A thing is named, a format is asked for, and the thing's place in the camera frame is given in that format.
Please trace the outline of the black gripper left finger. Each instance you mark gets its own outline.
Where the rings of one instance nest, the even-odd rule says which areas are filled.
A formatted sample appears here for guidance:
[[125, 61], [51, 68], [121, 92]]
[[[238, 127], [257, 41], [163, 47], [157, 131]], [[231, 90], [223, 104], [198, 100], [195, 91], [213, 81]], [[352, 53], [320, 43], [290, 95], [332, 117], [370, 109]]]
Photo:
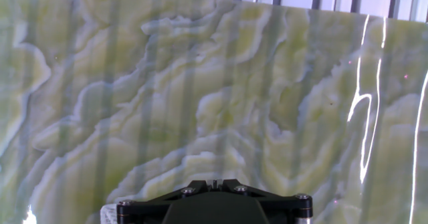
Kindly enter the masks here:
[[144, 223], [148, 217], [163, 220], [173, 203], [212, 190], [212, 185], [207, 181], [191, 181], [186, 187], [149, 201], [120, 201], [116, 205], [117, 222], [118, 224]]

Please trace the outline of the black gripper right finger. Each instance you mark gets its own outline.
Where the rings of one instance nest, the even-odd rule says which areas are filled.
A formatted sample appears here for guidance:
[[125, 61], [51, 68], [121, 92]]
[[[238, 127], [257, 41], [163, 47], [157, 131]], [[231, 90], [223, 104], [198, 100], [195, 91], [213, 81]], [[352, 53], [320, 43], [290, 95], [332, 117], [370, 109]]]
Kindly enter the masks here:
[[313, 200], [306, 193], [281, 196], [239, 182], [214, 180], [213, 191], [225, 194], [220, 206], [243, 223], [312, 223]]

